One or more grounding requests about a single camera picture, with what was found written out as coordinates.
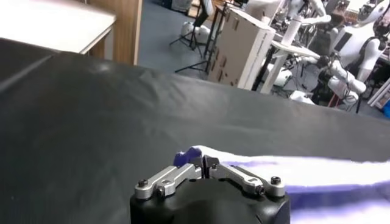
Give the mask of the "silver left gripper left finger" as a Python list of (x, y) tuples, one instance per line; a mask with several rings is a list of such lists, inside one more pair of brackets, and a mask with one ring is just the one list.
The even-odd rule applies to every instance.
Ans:
[(134, 188), (135, 198), (148, 200), (154, 194), (163, 198), (175, 194), (176, 188), (185, 180), (202, 178), (202, 163), (198, 156), (182, 166), (168, 166), (148, 179), (141, 179)]

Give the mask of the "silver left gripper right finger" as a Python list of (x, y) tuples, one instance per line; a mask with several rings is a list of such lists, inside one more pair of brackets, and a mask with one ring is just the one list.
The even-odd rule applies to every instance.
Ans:
[(273, 176), (267, 180), (240, 166), (211, 162), (208, 168), (208, 176), (210, 178), (232, 180), (245, 193), (251, 195), (265, 193), (268, 196), (279, 198), (286, 195), (286, 188), (281, 178)]

